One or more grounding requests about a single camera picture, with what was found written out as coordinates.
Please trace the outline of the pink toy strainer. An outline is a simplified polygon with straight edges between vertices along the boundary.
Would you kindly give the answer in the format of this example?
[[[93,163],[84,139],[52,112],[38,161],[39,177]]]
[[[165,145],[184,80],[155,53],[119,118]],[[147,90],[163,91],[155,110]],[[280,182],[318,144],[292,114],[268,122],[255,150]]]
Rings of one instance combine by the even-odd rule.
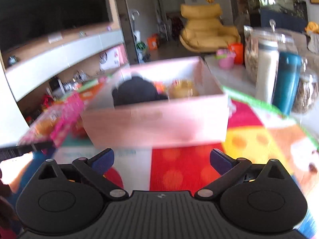
[[[43,112],[18,144],[52,141],[56,147],[60,147],[83,110],[84,102],[79,93],[73,93],[62,103],[57,103]]]

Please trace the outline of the yellow plush toy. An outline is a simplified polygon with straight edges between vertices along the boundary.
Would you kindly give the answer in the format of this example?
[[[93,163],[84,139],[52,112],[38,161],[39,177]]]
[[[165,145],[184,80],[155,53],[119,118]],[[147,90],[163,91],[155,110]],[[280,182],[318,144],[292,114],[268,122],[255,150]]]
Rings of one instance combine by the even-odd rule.
[[[181,79],[174,80],[168,86],[168,95],[170,99],[182,99],[199,96],[199,92],[192,80]]]

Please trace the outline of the colourful cartoon play mat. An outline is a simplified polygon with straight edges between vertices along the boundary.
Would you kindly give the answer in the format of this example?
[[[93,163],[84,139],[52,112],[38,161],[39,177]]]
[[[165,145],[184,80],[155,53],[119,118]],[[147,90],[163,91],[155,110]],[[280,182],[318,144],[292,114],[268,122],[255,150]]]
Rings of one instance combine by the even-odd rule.
[[[255,164],[278,159],[305,194],[318,193],[318,144],[291,117],[246,94],[228,89],[232,115],[226,139],[216,144],[181,148],[118,149],[112,166],[100,175],[117,186],[133,190],[188,190],[195,192],[219,178],[209,154],[216,148],[236,159]]]

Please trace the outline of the pink cardboard box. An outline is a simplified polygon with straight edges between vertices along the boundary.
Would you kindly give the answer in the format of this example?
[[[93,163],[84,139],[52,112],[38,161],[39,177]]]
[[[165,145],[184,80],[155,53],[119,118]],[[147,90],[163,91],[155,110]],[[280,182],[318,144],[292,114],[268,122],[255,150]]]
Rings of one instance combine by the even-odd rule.
[[[165,86],[190,80],[199,95],[115,107],[112,91],[134,76]],[[99,148],[195,146],[225,140],[229,98],[202,58],[167,59],[119,69],[81,117]]]

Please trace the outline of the black cloth item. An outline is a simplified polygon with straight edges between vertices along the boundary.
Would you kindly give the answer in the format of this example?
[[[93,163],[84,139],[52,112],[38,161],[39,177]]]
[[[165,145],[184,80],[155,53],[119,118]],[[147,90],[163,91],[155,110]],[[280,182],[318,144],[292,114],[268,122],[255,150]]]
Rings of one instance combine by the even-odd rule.
[[[112,90],[114,107],[168,100],[168,96],[159,93],[153,83],[141,77],[133,76]]]

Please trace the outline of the white side table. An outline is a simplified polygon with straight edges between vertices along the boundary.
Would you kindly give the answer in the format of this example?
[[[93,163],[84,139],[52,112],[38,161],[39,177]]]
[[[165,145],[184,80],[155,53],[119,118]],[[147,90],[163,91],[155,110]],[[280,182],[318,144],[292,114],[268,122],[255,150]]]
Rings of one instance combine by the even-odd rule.
[[[219,68],[214,55],[204,56],[204,59],[211,73],[215,75],[221,85],[252,97],[255,96],[255,84],[249,80],[243,65],[234,65],[230,70],[223,70]],[[291,113],[291,116],[296,119],[306,131],[318,139],[318,99],[316,100],[315,106],[307,113]]]

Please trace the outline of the small glass jar of grains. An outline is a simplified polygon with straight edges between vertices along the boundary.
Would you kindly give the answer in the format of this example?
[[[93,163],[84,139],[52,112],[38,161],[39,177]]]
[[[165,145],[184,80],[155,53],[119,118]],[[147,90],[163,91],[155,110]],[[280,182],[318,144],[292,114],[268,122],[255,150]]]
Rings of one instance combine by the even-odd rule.
[[[318,76],[308,66],[307,58],[302,58],[302,70],[292,111],[298,114],[311,110],[318,98]]]

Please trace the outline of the pink toy bucket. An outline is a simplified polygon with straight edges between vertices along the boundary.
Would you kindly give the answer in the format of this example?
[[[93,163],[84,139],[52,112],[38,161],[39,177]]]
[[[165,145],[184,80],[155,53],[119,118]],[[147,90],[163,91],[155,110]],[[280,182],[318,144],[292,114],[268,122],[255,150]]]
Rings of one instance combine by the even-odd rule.
[[[236,53],[226,49],[220,49],[216,52],[216,59],[221,69],[229,70],[234,67]]]

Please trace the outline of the white canister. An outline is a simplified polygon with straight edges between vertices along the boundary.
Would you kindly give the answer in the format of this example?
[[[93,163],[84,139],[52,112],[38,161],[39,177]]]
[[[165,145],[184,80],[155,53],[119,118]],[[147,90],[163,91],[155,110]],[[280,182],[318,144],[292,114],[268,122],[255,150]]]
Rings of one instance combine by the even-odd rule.
[[[297,48],[293,37],[282,30],[255,30],[252,38],[258,40],[255,98],[271,104],[277,78],[280,52],[296,52]]]

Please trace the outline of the teal thermos bottle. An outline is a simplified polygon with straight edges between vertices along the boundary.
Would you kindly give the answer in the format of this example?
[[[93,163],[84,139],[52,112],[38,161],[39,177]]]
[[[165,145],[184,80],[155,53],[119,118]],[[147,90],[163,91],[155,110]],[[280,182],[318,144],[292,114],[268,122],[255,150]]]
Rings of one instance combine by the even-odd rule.
[[[285,115],[291,113],[299,83],[301,67],[301,56],[288,51],[280,52],[273,105]]]

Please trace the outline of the orange round toy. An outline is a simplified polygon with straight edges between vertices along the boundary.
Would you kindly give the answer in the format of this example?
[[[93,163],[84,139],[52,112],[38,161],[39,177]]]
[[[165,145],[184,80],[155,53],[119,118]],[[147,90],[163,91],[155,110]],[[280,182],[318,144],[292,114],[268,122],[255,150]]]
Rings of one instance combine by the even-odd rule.
[[[236,54],[234,63],[242,65],[244,63],[244,46],[242,43],[233,43],[228,46],[228,49]]]

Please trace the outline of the yellow lounge chair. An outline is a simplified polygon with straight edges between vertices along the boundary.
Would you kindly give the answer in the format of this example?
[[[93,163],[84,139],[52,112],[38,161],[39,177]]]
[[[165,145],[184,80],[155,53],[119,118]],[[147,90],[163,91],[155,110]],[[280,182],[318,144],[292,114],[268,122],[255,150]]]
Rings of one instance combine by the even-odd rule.
[[[181,15],[187,20],[179,35],[181,44],[195,53],[212,53],[239,43],[241,37],[234,25],[223,25],[222,8],[217,4],[181,5]]]

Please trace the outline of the black television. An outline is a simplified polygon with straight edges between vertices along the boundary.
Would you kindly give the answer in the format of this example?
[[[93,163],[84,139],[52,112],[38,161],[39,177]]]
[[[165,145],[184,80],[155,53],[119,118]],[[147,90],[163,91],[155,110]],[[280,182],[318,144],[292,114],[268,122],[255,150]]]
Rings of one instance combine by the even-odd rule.
[[[110,21],[108,0],[1,0],[1,51],[52,33]]]

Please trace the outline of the dark blue cabinet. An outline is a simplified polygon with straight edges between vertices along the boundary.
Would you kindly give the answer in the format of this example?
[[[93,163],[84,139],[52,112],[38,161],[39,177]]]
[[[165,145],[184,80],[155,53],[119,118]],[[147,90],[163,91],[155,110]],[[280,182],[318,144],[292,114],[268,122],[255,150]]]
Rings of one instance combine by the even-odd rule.
[[[274,20],[277,28],[295,32],[303,32],[308,24],[308,22],[302,18],[269,9],[261,9],[260,18],[261,27],[270,27],[270,20]]]

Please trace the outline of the white wall shelf unit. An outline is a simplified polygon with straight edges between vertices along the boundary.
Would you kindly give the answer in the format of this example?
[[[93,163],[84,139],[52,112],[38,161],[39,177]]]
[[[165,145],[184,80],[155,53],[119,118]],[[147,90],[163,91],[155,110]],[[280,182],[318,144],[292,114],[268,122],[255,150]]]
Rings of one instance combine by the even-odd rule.
[[[110,25],[6,69],[1,59],[1,117],[18,118],[17,102],[54,75],[124,42],[121,27]]]

